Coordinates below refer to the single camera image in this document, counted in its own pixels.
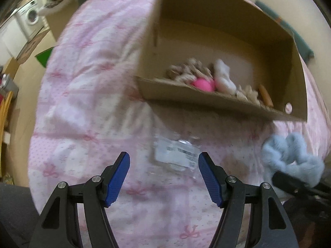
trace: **red object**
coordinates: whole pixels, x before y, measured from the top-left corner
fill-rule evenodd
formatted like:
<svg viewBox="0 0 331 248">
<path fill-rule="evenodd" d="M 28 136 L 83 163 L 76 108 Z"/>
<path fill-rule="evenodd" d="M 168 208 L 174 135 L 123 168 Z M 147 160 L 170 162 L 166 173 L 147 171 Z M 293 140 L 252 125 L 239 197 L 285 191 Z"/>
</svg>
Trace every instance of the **red object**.
<svg viewBox="0 0 331 248">
<path fill-rule="evenodd" d="M 191 85 L 202 91 L 207 91 L 207 92 L 215 91 L 214 80 L 208 81 L 204 78 L 198 78 L 196 81 L 193 81 Z"/>
</svg>

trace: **barcode label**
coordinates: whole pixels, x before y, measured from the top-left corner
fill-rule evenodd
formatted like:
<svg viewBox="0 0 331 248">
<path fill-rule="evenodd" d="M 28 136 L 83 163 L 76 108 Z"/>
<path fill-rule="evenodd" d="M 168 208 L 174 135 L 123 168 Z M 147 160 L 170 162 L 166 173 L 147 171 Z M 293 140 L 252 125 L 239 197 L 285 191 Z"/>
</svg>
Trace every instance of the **barcode label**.
<svg viewBox="0 0 331 248">
<path fill-rule="evenodd" d="M 159 136 L 155 159 L 195 170 L 198 165 L 197 154 L 199 154 L 199 149 L 196 146 Z"/>
<path fill-rule="evenodd" d="M 191 153 L 191 152 L 189 152 L 189 151 L 186 151 L 186 150 L 184 150 L 184 149 L 180 149 L 180 148 L 177 148 L 177 149 L 178 149 L 179 152 L 182 152 L 182 153 L 184 153 L 184 154 L 186 154 L 186 155 L 189 155 L 189 156 L 191 156 L 191 157 L 195 157 L 195 154 L 194 154 L 194 153 Z"/>
</svg>

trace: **wooden chair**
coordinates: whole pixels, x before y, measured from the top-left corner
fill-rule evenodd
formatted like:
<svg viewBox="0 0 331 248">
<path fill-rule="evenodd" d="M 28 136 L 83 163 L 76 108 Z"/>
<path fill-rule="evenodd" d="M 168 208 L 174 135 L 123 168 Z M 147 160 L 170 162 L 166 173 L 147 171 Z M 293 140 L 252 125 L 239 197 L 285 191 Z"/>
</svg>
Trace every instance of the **wooden chair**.
<svg viewBox="0 0 331 248">
<path fill-rule="evenodd" d="M 7 122 L 7 115 L 8 115 L 8 109 L 10 106 L 10 102 L 13 97 L 13 92 L 9 91 L 6 98 L 1 101 L 0 104 L 0 177 L 2 177 L 2 170 L 1 170 L 1 146 L 2 142 L 5 144 L 9 144 L 10 141 L 10 133 L 5 131 Z"/>
</svg>

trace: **blue gripper pad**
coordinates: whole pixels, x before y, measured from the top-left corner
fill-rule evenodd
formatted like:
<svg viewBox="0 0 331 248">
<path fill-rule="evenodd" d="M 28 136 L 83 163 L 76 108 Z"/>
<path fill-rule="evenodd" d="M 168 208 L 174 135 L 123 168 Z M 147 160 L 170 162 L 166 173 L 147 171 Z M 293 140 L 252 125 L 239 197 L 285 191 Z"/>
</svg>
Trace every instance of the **blue gripper pad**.
<svg viewBox="0 0 331 248">
<path fill-rule="evenodd" d="M 221 206 L 223 201 L 221 196 L 221 186 L 219 185 L 215 175 L 208 165 L 203 153 L 199 155 L 198 164 L 212 202 L 216 203 L 218 207 Z"/>
<path fill-rule="evenodd" d="M 108 184 L 107 197 L 105 199 L 105 204 L 108 207 L 117 200 L 117 197 L 120 193 L 121 187 L 123 185 L 124 179 L 129 168 L 130 156 L 128 153 L 126 153 L 122 158 L 122 161 L 118 165 L 116 171 L 114 172 L 113 178 Z"/>
</svg>

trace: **pink blanket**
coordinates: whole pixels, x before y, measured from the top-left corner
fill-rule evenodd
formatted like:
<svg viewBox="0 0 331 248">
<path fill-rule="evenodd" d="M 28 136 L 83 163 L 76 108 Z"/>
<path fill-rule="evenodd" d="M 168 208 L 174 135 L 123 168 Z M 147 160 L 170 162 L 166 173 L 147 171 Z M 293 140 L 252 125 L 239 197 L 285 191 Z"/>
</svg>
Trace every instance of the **pink blanket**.
<svg viewBox="0 0 331 248">
<path fill-rule="evenodd" d="M 200 138 L 201 151 L 241 181 L 259 185 L 261 144 L 272 133 L 297 131 L 308 151 L 324 159 L 330 120 L 303 63 L 308 123 L 240 119 L 215 112 L 149 104 L 134 82 L 136 58 L 153 0 L 88 0 L 75 13 L 55 47 L 42 81 L 29 153 L 30 188 L 41 212 L 60 181 L 87 181 L 121 151 L 131 167 L 117 201 L 106 210 L 120 247 L 208 247 L 221 217 L 200 173 L 197 178 L 150 163 L 155 127 Z M 79 206 L 83 243 L 90 246 Z M 245 213 L 240 240 L 244 240 Z"/>
</svg>

